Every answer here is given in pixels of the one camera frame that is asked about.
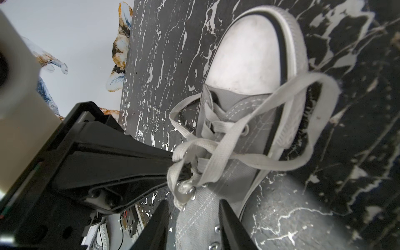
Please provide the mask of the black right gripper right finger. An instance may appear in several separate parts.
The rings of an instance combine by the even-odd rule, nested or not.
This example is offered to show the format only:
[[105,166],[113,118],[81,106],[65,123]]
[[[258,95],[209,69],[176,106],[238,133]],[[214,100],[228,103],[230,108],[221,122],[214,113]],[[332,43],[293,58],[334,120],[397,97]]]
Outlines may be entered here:
[[226,200],[219,201],[218,216],[223,250],[258,250]]

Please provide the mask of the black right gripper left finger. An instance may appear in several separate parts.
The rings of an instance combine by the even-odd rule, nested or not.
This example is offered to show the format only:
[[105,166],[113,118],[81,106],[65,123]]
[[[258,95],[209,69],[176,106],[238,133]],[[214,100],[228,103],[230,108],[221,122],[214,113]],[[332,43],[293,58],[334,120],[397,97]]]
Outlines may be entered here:
[[165,250],[169,217],[168,201],[163,200],[130,250]]

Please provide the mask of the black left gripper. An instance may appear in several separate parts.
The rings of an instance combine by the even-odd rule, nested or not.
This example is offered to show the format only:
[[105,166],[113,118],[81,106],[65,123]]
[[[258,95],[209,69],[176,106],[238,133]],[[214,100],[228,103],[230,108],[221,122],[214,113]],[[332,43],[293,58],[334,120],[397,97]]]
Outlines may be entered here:
[[77,104],[1,202],[1,249],[83,249],[100,215],[167,185],[172,156],[124,134],[95,103]]

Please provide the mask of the grey canvas sneaker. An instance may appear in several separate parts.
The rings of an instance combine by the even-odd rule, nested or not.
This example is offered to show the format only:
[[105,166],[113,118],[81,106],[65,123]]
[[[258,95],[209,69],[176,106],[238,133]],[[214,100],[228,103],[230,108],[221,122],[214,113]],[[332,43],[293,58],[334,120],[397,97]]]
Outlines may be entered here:
[[[215,121],[227,125],[252,113],[277,89],[308,71],[306,47],[296,19],[275,6],[258,6],[245,11],[228,27],[214,55],[200,94],[181,101],[175,122],[198,138],[219,142],[224,133]],[[304,112],[306,92],[253,118],[234,148],[237,154],[260,154],[279,160],[297,134]],[[184,164],[178,183],[201,175],[209,159],[206,150],[194,162]],[[178,250],[220,250],[218,207],[226,200],[237,216],[267,170],[252,168],[230,159],[217,182],[192,187],[193,197],[176,222]]]

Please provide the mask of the white shoelace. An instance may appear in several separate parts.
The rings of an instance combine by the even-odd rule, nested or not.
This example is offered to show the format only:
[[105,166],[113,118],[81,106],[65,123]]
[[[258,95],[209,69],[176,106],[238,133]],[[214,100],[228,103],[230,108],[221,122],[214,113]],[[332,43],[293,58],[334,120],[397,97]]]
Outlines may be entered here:
[[[308,144],[303,155],[290,161],[277,161],[265,155],[237,154],[234,152],[234,148],[236,147],[242,131],[253,118],[293,99],[297,94],[315,82],[321,84],[321,93],[315,105],[314,112],[309,119],[307,127]],[[213,123],[215,129],[224,133],[224,137],[219,142],[211,139],[198,138],[189,133],[185,127],[175,122],[175,115],[181,109],[180,105],[176,105],[170,113],[170,120],[174,127],[187,138],[187,142],[176,147],[173,153],[174,164],[169,168],[167,174],[168,187],[174,195],[174,205],[179,210],[183,211],[187,202],[193,197],[190,189],[205,183],[217,182],[222,176],[227,162],[230,159],[237,159],[259,170],[289,171],[304,166],[311,159],[314,152],[314,145],[330,120],[339,94],[340,88],[338,83],[328,75],[316,72],[299,75],[279,87],[276,92],[263,101],[252,113],[241,118],[232,125],[227,125],[221,121],[215,121]],[[203,150],[211,154],[209,159],[202,158],[200,160],[200,164],[205,166],[204,172],[201,175],[194,174],[188,181],[179,184],[178,178],[184,164],[194,162],[198,153]]]

